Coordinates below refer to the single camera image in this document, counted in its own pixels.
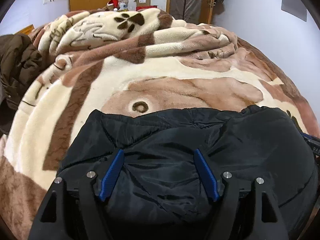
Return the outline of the black puffer jacket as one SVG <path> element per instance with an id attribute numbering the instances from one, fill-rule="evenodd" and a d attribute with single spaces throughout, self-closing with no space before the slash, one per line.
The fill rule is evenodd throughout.
<path id="1" fill-rule="evenodd" d="M 296 239 L 318 168 L 277 108 L 93 111 L 54 184 L 53 239 Z"/>

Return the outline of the brown cream fleece blanket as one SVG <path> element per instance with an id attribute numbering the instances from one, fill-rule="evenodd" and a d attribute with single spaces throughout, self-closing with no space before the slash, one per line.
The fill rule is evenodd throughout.
<path id="1" fill-rule="evenodd" d="M 73 11 L 27 35 L 44 70 L 1 135 L 1 229 L 26 239 L 59 162 L 98 109 L 132 117 L 170 108 L 278 107 L 319 135 L 285 73 L 233 32 L 142 11 Z"/>

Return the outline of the dark brown jacket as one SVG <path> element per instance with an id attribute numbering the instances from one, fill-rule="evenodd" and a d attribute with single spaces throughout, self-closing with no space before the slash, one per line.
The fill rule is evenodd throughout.
<path id="1" fill-rule="evenodd" d="M 1 135 L 9 134 L 24 94 L 43 70 L 42 56 L 27 35 L 1 36 Z"/>

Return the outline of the wooden framed grey door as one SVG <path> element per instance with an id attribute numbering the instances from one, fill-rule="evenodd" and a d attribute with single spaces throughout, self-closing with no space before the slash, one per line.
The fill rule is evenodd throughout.
<path id="1" fill-rule="evenodd" d="M 189 23 L 212 22 L 215 0 L 167 0 L 166 12 Z"/>

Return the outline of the wooden headboard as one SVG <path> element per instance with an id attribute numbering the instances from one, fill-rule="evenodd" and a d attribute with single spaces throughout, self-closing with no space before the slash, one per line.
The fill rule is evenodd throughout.
<path id="1" fill-rule="evenodd" d="M 17 32 L 17 34 L 29 35 L 34 29 L 35 29 L 35 28 L 34 28 L 34 25 L 31 24 L 31 25 L 29 25 L 29 26 L 27 26 L 27 27 L 19 30 L 19 31 Z"/>

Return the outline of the red santa hat plush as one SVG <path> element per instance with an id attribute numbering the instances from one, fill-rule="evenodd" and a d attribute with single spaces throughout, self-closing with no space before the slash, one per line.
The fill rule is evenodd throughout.
<path id="1" fill-rule="evenodd" d="M 118 0 L 110 0 L 104 7 L 106 11 L 118 11 L 120 9 L 119 1 Z"/>

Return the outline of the red gift box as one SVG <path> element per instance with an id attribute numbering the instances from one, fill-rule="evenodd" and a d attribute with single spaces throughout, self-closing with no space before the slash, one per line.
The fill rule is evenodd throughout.
<path id="1" fill-rule="evenodd" d="M 157 5 L 148 5 L 148 6 L 138 6 L 136 7 L 136 11 L 142 11 L 142 10 L 145 10 L 145 9 L 151 9 L 151 8 L 158 8 Z"/>

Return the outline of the cardboard box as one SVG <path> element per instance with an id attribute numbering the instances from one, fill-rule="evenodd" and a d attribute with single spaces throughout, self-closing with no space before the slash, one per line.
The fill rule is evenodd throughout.
<path id="1" fill-rule="evenodd" d="M 134 0 L 136 7 L 148 7 L 151 5 L 151 0 Z"/>

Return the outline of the grey wall panel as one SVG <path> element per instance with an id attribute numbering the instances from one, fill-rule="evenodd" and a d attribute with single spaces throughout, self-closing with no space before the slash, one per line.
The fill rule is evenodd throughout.
<path id="1" fill-rule="evenodd" d="M 281 10 L 307 21 L 307 8 L 301 0 L 281 0 Z"/>

